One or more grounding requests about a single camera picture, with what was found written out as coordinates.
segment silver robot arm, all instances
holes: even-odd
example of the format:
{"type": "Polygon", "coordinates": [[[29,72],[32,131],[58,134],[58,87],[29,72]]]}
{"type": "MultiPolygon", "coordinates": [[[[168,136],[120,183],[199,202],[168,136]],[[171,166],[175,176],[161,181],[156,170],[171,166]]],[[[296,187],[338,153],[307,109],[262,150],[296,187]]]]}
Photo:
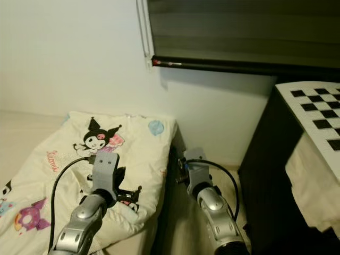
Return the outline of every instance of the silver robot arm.
{"type": "Polygon", "coordinates": [[[202,209],[215,255],[248,254],[236,222],[228,211],[227,201],[220,195],[219,189],[213,186],[208,165],[185,163],[189,159],[206,159],[203,149],[186,151],[184,157],[184,165],[180,162],[182,177],[178,183],[184,182],[188,186],[188,195],[194,197],[202,209]]]}
{"type": "Polygon", "coordinates": [[[93,181],[92,193],[84,197],[71,213],[70,221],[60,232],[49,255],[87,255],[107,208],[121,200],[138,201],[141,186],[135,192],[119,189],[125,167],[117,168],[118,162],[118,154],[103,151],[97,153],[90,177],[93,181]]]}

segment cartoon print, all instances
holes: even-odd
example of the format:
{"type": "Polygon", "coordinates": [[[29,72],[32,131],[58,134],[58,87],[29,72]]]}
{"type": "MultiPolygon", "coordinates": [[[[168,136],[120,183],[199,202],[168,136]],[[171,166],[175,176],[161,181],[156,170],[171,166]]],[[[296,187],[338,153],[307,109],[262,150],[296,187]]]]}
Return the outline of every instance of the cartoon print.
{"type": "Polygon", "coordinates": [[[154,136],[157,136],[163,133],[164,125],[161,121],[151,121],[149,123],[149,130],[151,134],[153,134],[154,136]]]}
{"type": "Polygon", "coordinates": [[[100,150],[106,151],[106,152],[112,152],[119,146],[122,146],[124,142],[125,140],[119,134],[115,133],[115,135],[112,138],[110,138],[108,145],[103,147],[100,150]]]}
{"type": "Polygon", "coordinates": [[[12,191],[12,186],[11,186],[11,180],[9,182],[6,183],[6,186],[4,186],[2,188],[2,191],[0,193],[0,198],[5,197],[6,195],[8,195],[8,193],[10,193],[12,191]]]}
{"type": "Polygon", "coordinates": [[[74,144],[73,148],[81,157],[89,157],[96,154],[98,150],[106,146],[110,139],[114,137],[116,132],[122,125],[108,131],[100,129],[100,125],[95,121],[94,117],[91,118],[89,125],[89,132],[84,136],[84,144],[74,144]]]}
{"type": "Polygon", "coordinates": [[[0,218],[5,215],[5,213],[11,210],[15,206],[14,202],[7,202],[6,198],[0,199],[0,218]]]}
{"type": "Polygon", "coordinates": [[[52,152],[47,151],[47,161],[49,163],[50,168],[52,168],[53,172],[58,172],[59,167],[57,166],[55,157],[57,156],[58,151],[54,150],[52,152]]]}
{"type": "Polygon", "coordinates": [[[136,203],[132,203],[132,202],[128,202],[128,201],[120,201],[121,203],[127,205],[128,207],[130,207],[135,213],[138,212],[139,209],[139,205],[136,203]]]}
{"type": "Polygon", "coordinates": [[[46,198],[39,200],[32,204],[32,207],[26,207],[19,211],[14,220],[14,228],[16,231],[20,231],[23,227],[23,231],[30,231],[33,228],[37,230],[43,230],[51,224],[40,217],[40,210],[45,204],[46,198]]]}

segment checkerboard pattern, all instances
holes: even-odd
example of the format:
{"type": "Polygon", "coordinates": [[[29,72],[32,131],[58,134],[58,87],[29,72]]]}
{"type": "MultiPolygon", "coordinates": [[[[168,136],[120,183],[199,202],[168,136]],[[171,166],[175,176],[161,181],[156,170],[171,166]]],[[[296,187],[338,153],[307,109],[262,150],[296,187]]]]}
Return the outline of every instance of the checkerboard pattern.
{"type": "Polygon", "coordinates": [[[292,90],[306,117],[313,121],[333,151],[340,151],[340,88],[292,90]]]}

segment window blind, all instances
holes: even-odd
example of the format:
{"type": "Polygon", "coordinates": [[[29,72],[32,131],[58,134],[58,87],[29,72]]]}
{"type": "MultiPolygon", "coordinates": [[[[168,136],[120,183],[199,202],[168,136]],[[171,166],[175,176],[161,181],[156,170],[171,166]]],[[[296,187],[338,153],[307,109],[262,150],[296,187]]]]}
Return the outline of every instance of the window blind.
{"type": "Polygon", "coordinates": [[[148,0],[148,9],[156,60],[340,68],[338,0],[148,0]]]}

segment checkered board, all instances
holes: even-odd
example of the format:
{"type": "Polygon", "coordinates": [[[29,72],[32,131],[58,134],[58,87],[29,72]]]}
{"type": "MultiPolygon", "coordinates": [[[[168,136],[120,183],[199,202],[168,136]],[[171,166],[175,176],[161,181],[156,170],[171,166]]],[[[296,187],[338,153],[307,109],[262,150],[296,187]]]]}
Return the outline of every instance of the checkered board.
{"type": "Polygon", "coordinates": [[[276,87],[340,181],[340,83],[293,82],[276,87]]]}

